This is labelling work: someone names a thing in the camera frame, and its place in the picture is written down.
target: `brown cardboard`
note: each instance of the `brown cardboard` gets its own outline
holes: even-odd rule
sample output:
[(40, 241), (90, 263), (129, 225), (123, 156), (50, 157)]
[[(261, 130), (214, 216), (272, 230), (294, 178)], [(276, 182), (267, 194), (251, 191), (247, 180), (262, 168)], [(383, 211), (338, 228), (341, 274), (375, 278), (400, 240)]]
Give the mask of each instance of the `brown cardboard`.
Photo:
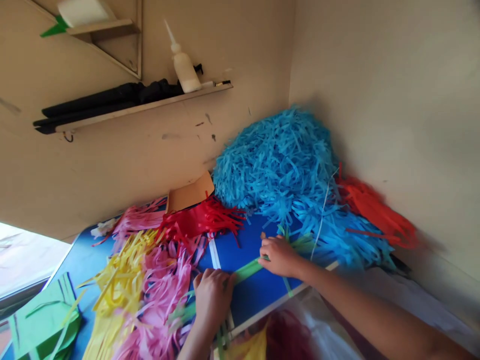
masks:
[(214, 183), (208, 171), (195, 182), (184, 187), (170, 190), (166, 202), (166, 213), (173, 213), (192, 205), (198, 204), (208, 198), (215, 190)]

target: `hand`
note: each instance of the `hand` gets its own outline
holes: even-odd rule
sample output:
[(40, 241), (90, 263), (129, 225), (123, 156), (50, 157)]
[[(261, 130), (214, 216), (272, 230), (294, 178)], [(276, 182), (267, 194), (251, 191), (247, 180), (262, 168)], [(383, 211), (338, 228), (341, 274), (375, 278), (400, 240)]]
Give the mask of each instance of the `hand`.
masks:
[(193, 280), (195, 289), (196, 319), (194, 326), (214, 337), (227, 318), (232, 302), (236, 274), (229, 275), (220, 269), (206, 269)]
[(260, 258), (258, 263), (273, 274), (300, 278), (306, 260), (295, 252), (283, 236), (266, 238), (264, 232), (261, 234), (260, 256), (268, 256), (270, 261)]

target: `shelf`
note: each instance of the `shelf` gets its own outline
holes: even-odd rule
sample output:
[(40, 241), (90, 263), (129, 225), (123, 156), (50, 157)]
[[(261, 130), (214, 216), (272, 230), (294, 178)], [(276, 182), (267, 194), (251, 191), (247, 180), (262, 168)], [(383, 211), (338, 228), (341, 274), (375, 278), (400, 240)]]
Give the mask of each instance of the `shelf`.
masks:
[(122, 19), (108, 22), (98, 22), (90, 25), (70, 27), (67, 34), (91, 44), (92, 38), (96, 41), (119, 38), (140, 33), (133, 20)]
[(110, 112), (108, 114), (99, 115), (99, 116), (95, 116), (95, 117), (90, 117), (90, 118), (87, 118), (87, 119), (71, 122), (71, 123), (68, 123), (68, 124), (65, 124), (65, 125), (59, 125), (55, 128), (55, 132), (56, 133), (62, 133), (62, 132), (66, 132), (66, 131), (72, 131), (72, 130), (82, 128), (82, 127), (87, 126), (87, 125), (100, 123), (100, 122), (105, 121), (105, 120), (116, 119), (116, 118), (120, 118), (120, 117), (125, 116), (125, 115), (135, 114), (135, 113), (139, 113), (139, 112), (142, 112), (142, 111), (145, 111), (145, 110), (150, 110), (150, 109), (158, 108), (158, 107), (173, 104), (173, 103), (178, 103), (178, 102), (185, 101), (185, 100), (188, 100), (188, 99), (198, 98), (198, 97), (201, 97), (203, 95), (217, 93), (217, 92), (220, 92), (220, 91), (223, 91), (223, 90), (231, 89), (233, 87), (234, 86), (231, 83), (227, 83), (227, 84), (220, 85), (220, 86), (209, 87), (209, 88), (206, 88), (206, 89), (190, 92), (190, 93), (183, 94), (183, 95), (180, 95), (180, 96), (170, 97), (168, 99), (164, 99), (164, 100), (160, 100), (160, 101), (150, 102), (150, 103), (144, 104), (144, 105), (129, 107), (129, 108), (126, 108), (124, 110), (114, 111), (114, 112)]

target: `table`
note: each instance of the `table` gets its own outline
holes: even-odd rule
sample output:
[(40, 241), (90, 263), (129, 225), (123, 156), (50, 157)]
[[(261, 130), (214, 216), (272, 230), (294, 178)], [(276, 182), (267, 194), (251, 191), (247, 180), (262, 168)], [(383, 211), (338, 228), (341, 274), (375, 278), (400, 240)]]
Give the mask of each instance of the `table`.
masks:
[[(270, 223), (268, 226), (265, 226), (267, 222), (268, 219), (260, 215), (253, 215), (249, 218), (248, 222), (244, 221), (244, 228), (240, 230), (238, 235), (241, 249), (237, 248), (232, 233), (215, 237), (216, 247), (220, 253), (219, 258), (222, 269), (228, 272), (236, 271), (244, 264), (259, 256), (259, 248), (261, 246), (260, 233), (262, 231), (265, 231), (268, 235), (277, 233), (277, 224)], [(297, 229), (300, 226), (300, 222), (296, 220), (292, 229)], [(68, 272), (75, 297), (78, 297), (83, 289), (77, 289), (76, 287), (94, 277), (105, 268), (108, 257), (112, 253), (114, 240), (110, 237), (104, 243), (92, 247), (93, 244), (101, 240), (101, 238), (94, 239), (94, 237), (90, 235), (90, 231), (95, 227), (97, 226), (92, 225), (77, 236), (64, 260), (45, 287), (48, 286), (50, 282), (56, 281), (63, 273)], [(207, 247), (198, 268), (200, 271), (203, 271), (206, 268), (212, 267), (215, 266), (213, 266), (211, 247)], [(262, 286), (264, 291), (258, 291), (258, 288), (255, 286), (256, 282), (257, 284), (261, 283), (264, 285)], [(296, 279), (289, 279), (289, 283), (294, 294), (306, 287), (306, 285)], [(255, 294), (259, 293), (263, 293), (264, 296), (255, 299)], [(89, 286), (79, 303), (83, 320), (71, 355), (72, 360), (82, 359), (90, 341), (95, 322), (95, 313), (92, 311), (92, 308), (99, 295), (100, 289), (96, 285)], [(255, 321), (261, 319), (262, 316), (267, 315), (268, 312), (279, 306), (287, 298), (288, 296), (286, 295), (282, 278), (264, 269), (237, 285), (233, 292), (231, 305), (236, 326), (234, 331), (232, 331), (232, 335), (236, 336), (240, 331), (244, 330), (246, 326), (253, 324)], [(14, 358), (13, 347), (10, 345), (5, 351), (2, 360), (14, 360)]]

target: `white wall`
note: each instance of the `white wall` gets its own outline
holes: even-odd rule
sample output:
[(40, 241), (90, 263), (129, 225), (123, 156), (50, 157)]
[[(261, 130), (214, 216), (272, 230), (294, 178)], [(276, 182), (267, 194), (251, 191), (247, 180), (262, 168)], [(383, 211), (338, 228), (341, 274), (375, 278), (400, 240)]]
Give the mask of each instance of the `white wall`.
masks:
[[(135, 9), (127, 3), (110, 1)], [(0, 1), (0, 222), (65, 239), (196, 180), (229, 138), (288, 106), (294, 9), (294, 0), (145, 0), (145, 84), (177, 80), (165, 17), (203, 64), (202, 80), (234, 88), (86, 126), (67, 143), (34, 130), (42, 108), (137, 80), (67, 34), (40, 38), (51, 21)]]
[(480, 2), (297, 0), (290, 103), (426, 248), (399, 256), (480, 320)]

